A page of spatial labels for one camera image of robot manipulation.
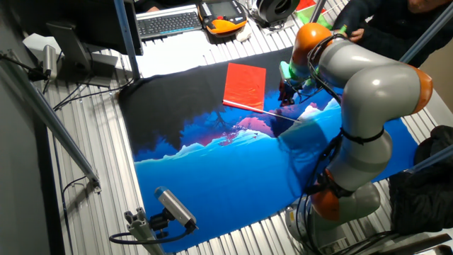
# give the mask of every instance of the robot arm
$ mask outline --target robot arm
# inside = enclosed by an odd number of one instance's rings
[[[315,23],[299,30],[289,64],[290,72],[296,74],[293,79],[301,80],[297,75],[308,72],[300,61],[306,58],[305,52],[330,35]],[[418,112],[432,93],[432,80],[424,72],[344,39],[335,39],[323,49],[318,65],[327,84],[344,89],[343,138],[324,178],[347,195],[331,188],[311,195],[315,232],[367,216],[379,207],[379,192],[370,181],[386,168],[392,154],[384,123]]]

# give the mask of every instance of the person's hand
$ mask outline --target person's hand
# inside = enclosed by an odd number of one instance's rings
[[[346,35],[345,32],[340,32],[339,29],[335,30],[334,32],[335,32],[335,33],[339,33],[339,34],[341,34],[341,35],[344,35],[346,38],[348,37],[348,35]]]
[[[148,13],[148,12],[158,11],[158,10],[159,10],[159,9],[158,9],[157,7],[153,7],[153,8],[151,8],[151,9],[149,9],[149,10],[147,11],[147,13]]]
[[[351,36],[349,37],[349,39],[351,40],[351,42],[356,43],[356,42],[360,41],[360,39],[362,39],[364,32],[365,32],[365,30],[363,28],[359,28],[356,31],[351,33]]]

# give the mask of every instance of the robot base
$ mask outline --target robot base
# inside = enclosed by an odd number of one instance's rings
[[[288,231],[292,237],[300,243],[309,243],[302,212],[304,210],[305,199],[306,198],[302,198],[302,202],[300,203],[299,216],[297,217],[297,220],[299,221],[298,224],[296,224],[296,211],[299,200],[296,200],[285,211],[285,223]],[[312,235],[313,240],[323,254],[329,255],[347,248],[348,243],[346,242],[346,229],[344,229],[343,226],[344,225],[341,225],[330,230],[319,230],[315,229],[312,224],[312,229],[314,229],[314,233]],[[305,254],[312,254],[312,252],[306,249]]]

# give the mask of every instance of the computer monitor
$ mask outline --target computer monitor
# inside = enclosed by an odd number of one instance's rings
[[[114,0],[2,1],[25,32],[55,38],[64,53],[58,79],[110,85],[117,57],[91,52],[104,47],[127,54]],[[142,55],[134,2],[124,3],[135,54]]]

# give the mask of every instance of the red sheet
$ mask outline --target red sheet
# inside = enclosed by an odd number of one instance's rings
[[[229,63],[226,75],[224,105],[262,112],[264,109],[266,69]]]
[[[313,6],[313,5],[316,5],[316,3],[313,0],[301,0],[299,2],[299,5],[296,7],[296,11],[303,10],[303,9]]]

